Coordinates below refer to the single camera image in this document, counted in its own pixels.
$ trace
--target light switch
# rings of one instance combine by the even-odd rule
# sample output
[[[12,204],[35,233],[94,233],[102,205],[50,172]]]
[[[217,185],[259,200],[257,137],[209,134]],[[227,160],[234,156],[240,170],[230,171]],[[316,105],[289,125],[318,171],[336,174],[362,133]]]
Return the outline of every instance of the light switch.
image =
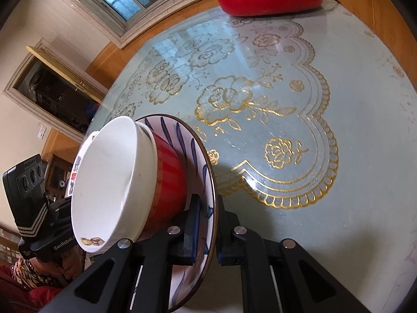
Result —
[[[38,132],[38,138],[39,139],[43,139],[43,136],[45,135],[46,132],[46,127],[45,126],[41,126],[40,130]]]

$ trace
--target blue patterned plate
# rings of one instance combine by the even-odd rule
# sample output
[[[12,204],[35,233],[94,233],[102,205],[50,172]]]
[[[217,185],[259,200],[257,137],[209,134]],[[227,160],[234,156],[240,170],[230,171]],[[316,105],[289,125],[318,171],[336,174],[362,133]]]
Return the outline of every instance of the blue patterned plate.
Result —
[[[197,261],[193,266],[173,267],[169,298],[172,312],[184,305],[198,289],[213,257],[217,228],[214,174],[203,143],[185,122],[165,114],[150,115],[137,121],[166,140],[183,162],[188,183],[187,206],[191,194],[199,194],[202,200]]]

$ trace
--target table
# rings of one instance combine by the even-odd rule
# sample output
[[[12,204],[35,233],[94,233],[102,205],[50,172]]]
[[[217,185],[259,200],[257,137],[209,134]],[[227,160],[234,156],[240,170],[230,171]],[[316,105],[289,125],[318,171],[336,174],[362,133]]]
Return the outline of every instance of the table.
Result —
[[[184,119],[227,210],[264,238],[294,238],[370,311],[390,313],[417,276],[416,98],[387,47],[335,2],[257,19],[214,8],[143,45],[88,132],[121,115]],[[187,307],[238,312],[239,292],[238,271],[213,262]]]

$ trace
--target plate rim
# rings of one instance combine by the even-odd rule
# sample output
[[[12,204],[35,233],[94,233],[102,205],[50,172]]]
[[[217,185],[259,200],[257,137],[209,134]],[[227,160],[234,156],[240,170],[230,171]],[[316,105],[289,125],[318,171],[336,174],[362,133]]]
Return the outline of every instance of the plate rim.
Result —
[[[173,306],[172,308],[168,309],[168,312],[174,312],[175,310],[179,309],[180,307],[184,306],[185,303],[191,299],[191,297],[195,294],[195,292],[199,289],[199,287],[201,286],[201,283],[203,282],[204,278],[206,277],[208,268],[211,264],[211,261],[213,259],[213,254],[214,254],[214,249],[216,246],[216,238],[217,238],[217,197],[218,197],[218,193],[217,193],[217,186],[216,186],[216,178],[214,176],[214,171],[213,171],[213,166],[211,165],[210,162],[210,158],[207,154],[207,150],[204,147],[203,143],[201,142],[201,139],[198,137],[198,135],[195,133],[195,131],[183,120],[177,118],[176,116],[170,115],[170,114],[163,114],[163,113],[155,113],[155,114],[149,114],[146,116],[142,116],[136,120],[136,121],[140,121],[146,118],[149,118],[151,116],[163,116],[165,118],[171,118],[175,121],[177,121],[178,123],[182,124],[193,136],[193,138],[195,139],[195,141],[197,142],[197,144],[199,145],[201,151],[203,152],[203,156],[204,159],[206,160],[206,164],[208,167],[208,172],[211,175],[211,178],[213,180],[213,188],[214,188],[214,197],[213,197],[213,234],[211,236],[211,244],[210,244],[210,249],[209,249],[209,254],[207,255],[207,260],[206,260],[206,264],[203,267],[203,271],[201,272],[201,275],[199,277],[199,279],[197,280],[197,282],[195,283],[194,287],[192,288],[192,290],[190,291],[189,294],[187,294],[185,296],[185,298],[183,300],[181,300],[179,303],[177,303],[175,306]]]

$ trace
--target wall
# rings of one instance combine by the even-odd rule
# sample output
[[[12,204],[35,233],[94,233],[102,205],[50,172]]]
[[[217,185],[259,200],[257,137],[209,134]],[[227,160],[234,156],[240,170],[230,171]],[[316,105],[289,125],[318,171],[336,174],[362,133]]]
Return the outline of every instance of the wall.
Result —
[[[27,55],[26,45],[41,38],[85,70],[108,40],[71,6],[61,0],[21,0],[0,31],[0,174],[41,153],[49,135],[37,137],[42,123],[1,92]],[[16,230],[0,186],[0,225]]]
[[[29,29],[85,70],[109,40],[62,0],[22,0],[21,18]]]

